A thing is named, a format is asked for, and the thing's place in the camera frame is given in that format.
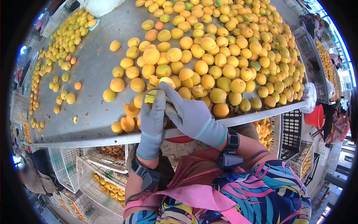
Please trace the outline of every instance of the floral shirt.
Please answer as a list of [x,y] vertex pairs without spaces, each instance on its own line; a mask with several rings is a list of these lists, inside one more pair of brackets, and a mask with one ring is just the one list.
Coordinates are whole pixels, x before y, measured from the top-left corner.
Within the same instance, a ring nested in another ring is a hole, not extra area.
[[[235,201],[234,206],[251,223],[308,224],[311,216],[310,196],[293,170],[280,160],[257,165],[253,173],[229,172],[217,177],[213,188]],[[187,206],[168,196],[158,205],[159,211],[142,210],[123,224],[204,224],[226,218],[217,211]]]

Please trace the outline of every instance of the black plastic crate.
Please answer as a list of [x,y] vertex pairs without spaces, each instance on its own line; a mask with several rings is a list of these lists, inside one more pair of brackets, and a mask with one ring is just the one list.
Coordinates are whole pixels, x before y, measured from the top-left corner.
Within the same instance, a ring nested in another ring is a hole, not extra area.
[[280,160],[288,161],[300,152],[302,113],[299,109],[281,114]]
[[313,154],[313,167],[312,167],[310,175],[303,183],[305,186],[307,186],[313,180],[313,176],[314,176],[314,173],[316,172],[319,156],[320,156],[320,154],[318,154],[318,153]]

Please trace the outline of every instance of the pink apron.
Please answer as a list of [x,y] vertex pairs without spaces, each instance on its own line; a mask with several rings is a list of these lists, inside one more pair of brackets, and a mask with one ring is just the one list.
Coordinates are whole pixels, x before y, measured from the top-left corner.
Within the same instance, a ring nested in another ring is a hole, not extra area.
[[127,209],[132,207],[158,206],[166,195],[193,208],[218,211],[231,224],[251,224],[233,208],[236,205],[235,201],[211,186],[216,177],[224,174],[224,171],[219,169],[214,162],[218,156],[219,152],[212,147],[182,156],[174,177],[167,186],[168,189],[158,191],[149,197],[142,196],[138,201],[129,202],[123,212],[123,217]]

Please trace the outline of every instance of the hand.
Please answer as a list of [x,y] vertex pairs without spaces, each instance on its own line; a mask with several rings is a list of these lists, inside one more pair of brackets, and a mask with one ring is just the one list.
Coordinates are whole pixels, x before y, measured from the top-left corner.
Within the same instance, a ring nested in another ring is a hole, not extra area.
[[159,148],[163,140],[165,92],[158,90],[152,108],[144,100],[145,96],[140,110],[142,136],[137,148],[137,155],[143,159],[155,159],[159,156]]
[[204,101],[183,99],[165,82],[159,87],[175,107],[166,104],[165,113],[181,132],[214,148],[223,143],[227,128],[211,118]]

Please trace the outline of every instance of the black wrist device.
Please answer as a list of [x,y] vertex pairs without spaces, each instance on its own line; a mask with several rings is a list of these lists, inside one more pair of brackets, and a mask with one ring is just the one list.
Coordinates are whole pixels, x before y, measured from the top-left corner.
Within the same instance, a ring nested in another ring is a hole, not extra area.
[[239,147],[239,145],[239,134],[236,133],[236,131],[228,128],[227,145],[216,160],[216,165],[218,165],[220,169],[234,168],[243,162],[243,158],[236,155],[236,149]]
[[148,167],[143,166],[139,163],[138,158],[135,157],[132,160],[132,170],[135,174],[140,176],[143,180],[142,183],[142,191],[144,192],[154,192],[156,186],[160,180],[160,172],[156,170],[152,170]]

